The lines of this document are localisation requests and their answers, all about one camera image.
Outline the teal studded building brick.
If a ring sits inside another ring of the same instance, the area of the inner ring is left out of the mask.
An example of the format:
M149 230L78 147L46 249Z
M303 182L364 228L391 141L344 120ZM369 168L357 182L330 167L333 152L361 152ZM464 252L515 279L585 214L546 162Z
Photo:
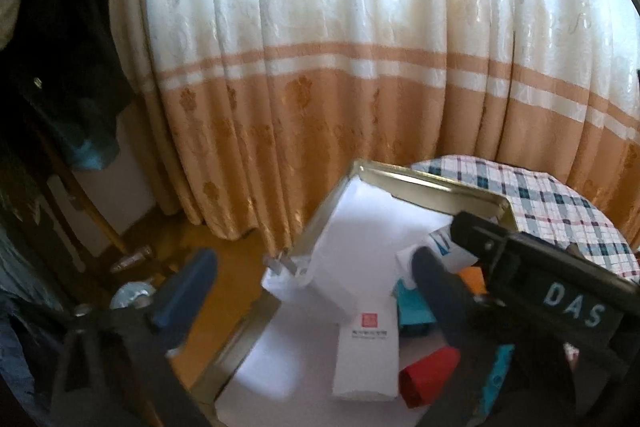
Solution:
M510 369L513 351L513 345L499 346L496 351L494 363L492 363L491 369L486 378L476 411L476 416L481 421L488 418L492 407L498 399L502 385L506 380L506 374Z

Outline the teal cloth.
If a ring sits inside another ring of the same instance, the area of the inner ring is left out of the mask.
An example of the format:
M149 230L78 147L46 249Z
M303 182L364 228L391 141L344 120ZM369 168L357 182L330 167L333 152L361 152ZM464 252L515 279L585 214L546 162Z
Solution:
M104 170L113 164L120 152L116 131L105 127L93 129L79 145L72 147L72 152L70 165L73 170Z

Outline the wooden chair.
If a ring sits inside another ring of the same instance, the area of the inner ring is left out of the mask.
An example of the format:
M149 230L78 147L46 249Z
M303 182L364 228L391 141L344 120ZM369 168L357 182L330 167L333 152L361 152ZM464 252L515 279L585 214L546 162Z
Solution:
M144 248L152 249L142 228L136 228L155 207L155 199L137 161L120 158L102 171L74 172L74 176L99 213L125 241L130 255ZM122 257L79 199L70 194L70 184L59 176L51 176L47 188L72 232L96 260L111 265Z

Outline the plaid tablecloth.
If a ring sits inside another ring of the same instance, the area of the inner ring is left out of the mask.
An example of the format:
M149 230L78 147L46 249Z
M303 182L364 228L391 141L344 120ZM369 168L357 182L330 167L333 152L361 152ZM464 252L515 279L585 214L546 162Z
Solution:
M424 160L411 168L502 195L520 231L562 248L575 244L588 260L639 282L639 263L623 234L588 199L551 174L464 155Z

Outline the red toy block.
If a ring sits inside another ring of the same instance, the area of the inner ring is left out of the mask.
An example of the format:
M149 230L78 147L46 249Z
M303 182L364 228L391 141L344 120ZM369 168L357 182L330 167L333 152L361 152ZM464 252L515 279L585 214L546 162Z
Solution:
M416 361L398 375L398 389L409 409L431 405L454 373L460 361L460 352L453 347L442 347Z

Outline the cream and orange curtain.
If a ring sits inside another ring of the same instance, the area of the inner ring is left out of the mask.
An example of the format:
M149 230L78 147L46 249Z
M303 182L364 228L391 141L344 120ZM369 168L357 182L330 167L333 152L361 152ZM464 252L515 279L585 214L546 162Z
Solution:
M110 0L152 191L290 245L357 158L552 174L639 239L632 0Z

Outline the gold metal tin tray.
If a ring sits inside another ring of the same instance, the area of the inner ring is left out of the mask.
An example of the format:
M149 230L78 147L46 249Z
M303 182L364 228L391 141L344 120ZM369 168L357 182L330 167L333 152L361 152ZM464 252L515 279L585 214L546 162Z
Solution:
M413 426L423 410L398 399L331 395L338 323L364 298L392 291L395 255L460 211L515 230L510 202L477 184L357 160L295 239L291 258L320 289L262 291L191 389L215 426Z

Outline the orange toy block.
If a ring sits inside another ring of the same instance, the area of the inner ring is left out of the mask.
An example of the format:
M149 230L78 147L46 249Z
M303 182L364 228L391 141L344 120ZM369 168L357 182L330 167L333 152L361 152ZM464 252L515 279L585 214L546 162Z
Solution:
M458 277L474 295L486 295L483 272L479 267L467 267L458 272Z

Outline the dark hanging coat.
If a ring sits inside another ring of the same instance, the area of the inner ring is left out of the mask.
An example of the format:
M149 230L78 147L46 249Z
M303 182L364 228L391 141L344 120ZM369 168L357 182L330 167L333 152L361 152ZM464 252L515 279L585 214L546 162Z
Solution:
M134 97L108 0L1 0L1 165L47 183Z

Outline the white usb charger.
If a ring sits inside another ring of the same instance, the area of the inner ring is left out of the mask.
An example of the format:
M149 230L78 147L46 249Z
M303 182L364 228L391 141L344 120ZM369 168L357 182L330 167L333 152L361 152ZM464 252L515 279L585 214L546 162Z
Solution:
M365 301L389 296L398 280L390 236L369 219L328 223L310 253L292 260L295 272L268 268L262 288L280 303L332 323L351 320Z

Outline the teal bear toy block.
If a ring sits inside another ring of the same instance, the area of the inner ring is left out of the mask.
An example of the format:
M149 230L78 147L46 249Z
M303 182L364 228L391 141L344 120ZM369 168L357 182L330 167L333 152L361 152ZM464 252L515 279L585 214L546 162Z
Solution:
M434 329L437 321L419 289L408 288L399 280L394 289L399 336L422 337Z

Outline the white paper liner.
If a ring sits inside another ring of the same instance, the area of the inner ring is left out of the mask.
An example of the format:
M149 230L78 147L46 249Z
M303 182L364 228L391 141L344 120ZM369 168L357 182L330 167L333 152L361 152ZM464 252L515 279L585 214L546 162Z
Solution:
M446 213L404 202L382 188L353 179L309 223L305 254L324 227L338 219L382 223L395 261L397 251L452 220ZM344 323L321 320L281 303L216 399L218 419L226 426L416 425L424 410L409 410L398 397L393 401L334 398L337 341Z

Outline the white pill bottle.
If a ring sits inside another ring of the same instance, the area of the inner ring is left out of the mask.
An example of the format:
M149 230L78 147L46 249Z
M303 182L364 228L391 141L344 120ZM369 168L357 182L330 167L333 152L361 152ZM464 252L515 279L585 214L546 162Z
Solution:
M449 273L458 273L463 269L472 267L477 262L477 257L469 251L454 243L451 238L451 225L446 225L433 232L427 233L416 244L402 248L396 253L399 278L405 288L416 289L416 282L412 275L411 262L414 253L420 247L427 247Z

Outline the pink patterned long box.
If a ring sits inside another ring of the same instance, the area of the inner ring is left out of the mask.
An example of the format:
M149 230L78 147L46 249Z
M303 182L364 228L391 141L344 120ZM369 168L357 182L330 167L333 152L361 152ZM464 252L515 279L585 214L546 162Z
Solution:
M332 395L348 401L398 396L399 332L393 295L365 301L338 334Z

